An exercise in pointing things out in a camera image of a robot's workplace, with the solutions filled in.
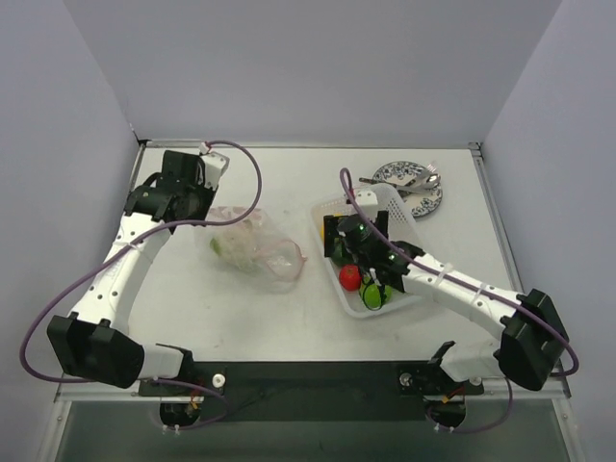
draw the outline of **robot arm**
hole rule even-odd
[[[356,200],[387,237],[388,213],[377,210],[376,194],[358,193]],[[523,306],[568,340],[549,296],[537,290],[523,295],[489,286],[444,265],[419,247],[393,242],[417,265],[409,264],[378,239],[358,215],[325,217],[324,231],[325,256],[331,254],[335,240],[342,239],[347,256],[379,288],[389,285],[434,300],[490,333],[493,340],[473,345],[446,342],[435,353],[430,361],[453,382],[505,376],[529,390],[541,390],[564,346],[509,305]]]
[[[214,200],[229,160],[204,145],[201,151],[202,156],[165,152],[162,172],[130,193],[107,259],[126,245],[133,248],[93,279],[68,317],[54,316],[49,323],[47,336],[65,373],[120,388],[138,379],[190,374],[189,351],[139,345],[129,337],[128,320],[141,284],[174,228],[140,242],[134,239],[166,222],[205,219]]]

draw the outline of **blue and white plate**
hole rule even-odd
[[[372,179],[406,186],[413,181],[419,173],[424,171],[424,169],[424,166],[420,166],[414,162],[390,162],[377,170],[372,176]],[[422,193],[400,191],[399,194],[410,207],[413,217],[419,218],[431,214],[441,205],[441,201],[443,200],[443,187],[439,184],[436,188]]]

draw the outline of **patterned plate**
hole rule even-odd
[[[387,181],[397,185],[407,185],[410,181],[425,169],[424,166],[408,161],[391,162],[377,170],[372,176],[373,180]],[[443,200],[443,187],[439,184],[436,188],[422,193],[399,192],[400,197],[411,208],[413,217],[425,217],[434,212]]]

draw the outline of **transparent plastic bag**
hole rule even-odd
[[[207,219],[229,220],[245,210],[243,207],[213,207]],[[208,245],[229,265],[271,281],[293,282],[299,278],[306,258],[299,245],[282,233],[262,209],[255,209],[235,224],[206,229],[209,232],[200,237],[197,244]]]

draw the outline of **white round knob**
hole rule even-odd
[[[215,388],[222,388],[224,386],[225,380],[226,378],[224,378],[224,375],[222,375],[221,373],[216,373],[212,377],[212,385],[214,385]]]

